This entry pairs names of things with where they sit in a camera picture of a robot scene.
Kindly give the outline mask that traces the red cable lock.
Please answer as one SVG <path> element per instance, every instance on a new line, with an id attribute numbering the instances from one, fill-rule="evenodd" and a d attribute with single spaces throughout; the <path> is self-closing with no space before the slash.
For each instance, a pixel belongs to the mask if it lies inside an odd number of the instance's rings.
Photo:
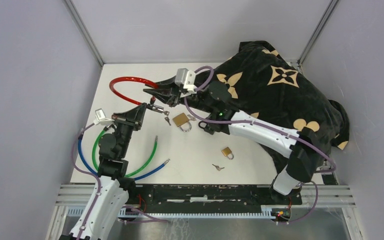
<path id="1" fill-rule="evenodd" d="M 109 89 L 116 96 L 118 96 L 119 98 L 121 98 L 121 99 L 123 99 L 123 100 L 125 100 L 127 102 L 130 102 L 130 103 L 135 104 L 137 106 L 144 105 L 147 109 L 149 109 L 151 111 L 154 111 L 154 112 L 157 112 L 157 113 L 160 113 L 160 114 L 163 114 L 165 116 L 167 116 L 169 114 L 169 112 L 165 111 L 163 107 L 155 105 L 155 100 L 156 100 L 155 97 L 151 98 L 150 103 L 144 103 L 144 102 L 136 101 L 136 100 L 134 100 L 132 98 L 129 98 L 129 97 L 121 94 L 120 92 L 118 92 L 115 89 L 115 84 L 121 83 L 121 82 L 141 83 L 141 84 L 145 84 L 146 86 L 151 87 L 153 89 L 157 89 L 158 86 L 153 81 L 145 79 L 145 78 L 141 78 L 141 77 L 136 77 L 136 76 L 121 76 L 121 77 L 114 78 L 113 80 L 110 81 Z"/>

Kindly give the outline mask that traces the large brass padlock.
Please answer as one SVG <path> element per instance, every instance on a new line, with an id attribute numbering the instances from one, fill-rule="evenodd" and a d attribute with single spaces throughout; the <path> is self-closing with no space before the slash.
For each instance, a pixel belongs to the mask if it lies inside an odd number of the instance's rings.
<path id="1" fill-rule="evenodd" d="M 174 125 L 179 128 L 182 132 L 187 133 L 192 129 L 190 119 L 185 113 L 181 113 L 172 118 Z"/>

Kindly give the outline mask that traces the black padlock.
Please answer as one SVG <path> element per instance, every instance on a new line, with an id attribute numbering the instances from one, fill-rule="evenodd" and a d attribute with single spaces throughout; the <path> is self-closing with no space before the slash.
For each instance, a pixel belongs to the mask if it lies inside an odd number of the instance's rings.
<path id="1" fill-rule="evenodd" d="M 219 133 L 221 131 L 221 128 L 222 128 L 220 124 L 209 123 L 209 122 L 205 122 L 205 121 L 200 121 L 198 123 L 198 127 L 210 135 L 214 135 L 215 133 Z"/>

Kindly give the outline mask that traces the small brass padlock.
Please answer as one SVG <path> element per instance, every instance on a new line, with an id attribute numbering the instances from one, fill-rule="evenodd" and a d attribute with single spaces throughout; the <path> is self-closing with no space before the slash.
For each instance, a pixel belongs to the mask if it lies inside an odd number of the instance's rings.
<path id="1" fill-rule="evenodd" d="M 229 147 L 225 147 L 224 149 L 221 150 L 221 153 L 229 160 L 234 159 L 234 154 L 232 150 Z"/>

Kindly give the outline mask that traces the small padlock keys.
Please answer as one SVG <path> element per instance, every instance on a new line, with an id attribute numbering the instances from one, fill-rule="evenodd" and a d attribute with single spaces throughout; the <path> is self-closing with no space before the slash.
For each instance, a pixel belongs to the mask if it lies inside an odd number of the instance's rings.
<path id="1" fill-rule="evenodd" d="M 215 169 L 219 172 L 225 168 L 225 167 L 220 167 L 219 165 L 215 165 L 215 164 L 212 164 L 212 166 L 215 167 Z"/>

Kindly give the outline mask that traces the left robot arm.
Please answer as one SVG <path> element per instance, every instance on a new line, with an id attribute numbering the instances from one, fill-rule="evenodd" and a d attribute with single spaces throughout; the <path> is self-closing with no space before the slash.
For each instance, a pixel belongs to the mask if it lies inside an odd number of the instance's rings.
<path id="1" fill-rule="evenodd" d="M 133 132 L 142 127 L 146 110 L 147 104 L 142 103 L 112 114 L 115 130 L 99 140 L 93 192 L 79 220 L 67 235 L 60 236 L 61 240 L 106 240 L 122 207 L 136 200 L 138 191 L 135 180 L 126 176 L 129 163 L 125 156 Z"/>

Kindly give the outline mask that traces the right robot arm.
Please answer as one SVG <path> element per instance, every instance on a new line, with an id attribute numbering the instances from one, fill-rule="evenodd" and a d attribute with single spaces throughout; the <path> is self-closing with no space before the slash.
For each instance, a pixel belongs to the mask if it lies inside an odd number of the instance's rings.
<path id="1" fill-rule="evenodd" d="M 144 92 L 170 107 L 183 104 L 193 116 L 192 109 L 208 113 L 206 118 L 201 117 L 200 120 L 206 123 L 209 132 L 252 140 L 286 158 L 286 165 L 276 175 L 268 191 L 273 203 L 286 201 L 293 189 L 309 183 L 322 162 L 329 160 L 313 130 L 278 126 L 238 109 L 230 104 L 229 83 L 205 80 L 200 86 L 195 84 L 196 80 L 175 76 L 148 83 Z"/>

